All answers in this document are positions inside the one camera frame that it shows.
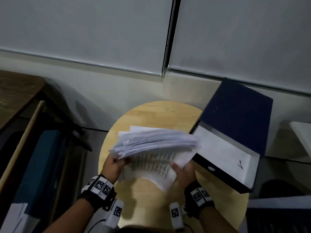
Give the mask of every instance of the black cable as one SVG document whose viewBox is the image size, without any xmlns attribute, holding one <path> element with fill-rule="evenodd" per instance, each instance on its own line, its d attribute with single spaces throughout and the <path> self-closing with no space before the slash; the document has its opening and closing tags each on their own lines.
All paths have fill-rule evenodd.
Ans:
<svg viewBox="0 0 311 233">
<path fill-rule="evenodd" d="M 106 221 L 106 219 L 101 219 L 101 220 L 99 220 L 97 223 L 104 222 L 104 221 Z M 91 229 L 89 229 L 89 231 L 88 231 L 87 233 L 90 233 L 90 231 L 93 229 L 93 227 L 95 227 L 95 226 L 97 225 L 97 223 L 95 223 L 95 224 L 91 227 Z"/>
<path fill-rule="evenodd" d="M 191 226 L 189 226 L 187 223 L 184 223 L 184 225 L 185 225 L 186 227 L 189 227 L 190 230 L 192 231 L 192 233 L 194 233 L 194 231 L 192 230 Z"/>
</svg>

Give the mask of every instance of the stack of paper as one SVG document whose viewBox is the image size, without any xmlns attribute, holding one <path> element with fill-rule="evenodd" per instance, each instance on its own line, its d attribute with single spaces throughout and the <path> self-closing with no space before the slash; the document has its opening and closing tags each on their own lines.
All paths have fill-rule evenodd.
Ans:
<svg viewBox="0 0 311 233">
<path fill-rule="evenodd" d="M 184 168 L 198 148 L 197 138 L 184 132 L 130 126 L 130 132 L 119 132 L 119 141 L 110 152 L 117 158 L 132 158 L 121 172 L 119 182 L 145 178 L 167 192 L 176 178 L 170 162 Z"/>
</svg>

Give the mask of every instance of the person's left arm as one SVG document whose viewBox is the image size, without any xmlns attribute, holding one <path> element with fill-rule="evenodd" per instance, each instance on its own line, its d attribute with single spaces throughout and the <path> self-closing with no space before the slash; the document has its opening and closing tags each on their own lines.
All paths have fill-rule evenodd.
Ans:
<svg viewBox="0 0 311 233">
<path fill-rule="evenodd" d="M 122 168 L 130 159 L 115 160 L 109 155 L 100 174 L 104 175 L 112 184 L 120 176 Z M 94 214 L 94 208 L 85 199 L 79 199 L 70 209 L 60 216 L 44 233 L 82 233 Z"/>
</svg>

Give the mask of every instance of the dark blue box lid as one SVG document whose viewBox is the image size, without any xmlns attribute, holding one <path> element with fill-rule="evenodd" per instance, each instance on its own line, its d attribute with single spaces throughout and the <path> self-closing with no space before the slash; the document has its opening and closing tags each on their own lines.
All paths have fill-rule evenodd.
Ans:
<svg viewBox="0 0 311 233">
<path fill-rule="evenodd" d="M 224 79 L 200 121 L 264 156 L 273 99 Z"/>
</svg>

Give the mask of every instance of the round wooden table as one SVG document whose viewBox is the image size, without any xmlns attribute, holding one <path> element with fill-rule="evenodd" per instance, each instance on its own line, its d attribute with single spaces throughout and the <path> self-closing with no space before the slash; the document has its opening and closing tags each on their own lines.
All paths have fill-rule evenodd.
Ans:
<svg viewBox="0 0 311 233">
<path fill-rule="evenodd" d="M 101 171 L 108 150 L 118 141 L 119 131 L 129 131 L 130 125 L 175 129 L 189 132 L 202 111 L 180 102 L 154 101 L 131 109 L 112 126 L 101 148 L 98 172 Z M 227 184 L 213 176 L 207 170 L 192 162 L 200 184 L 207 190 L 215 202 L 218 211 L 238 229 L 246 212 L 248 194 L 239 194 Z M 172 229 L 169 204 L 185 203 L 184 194 L 178 183 L 166 194 L 149 180 L 136 179 L 115 184 L 117 198 L 124 201 L 124 209 L 119 227 L 140 225 Z M 184 217 L 194 232 L 203 232 L 198 220 Z"/>
</svg>

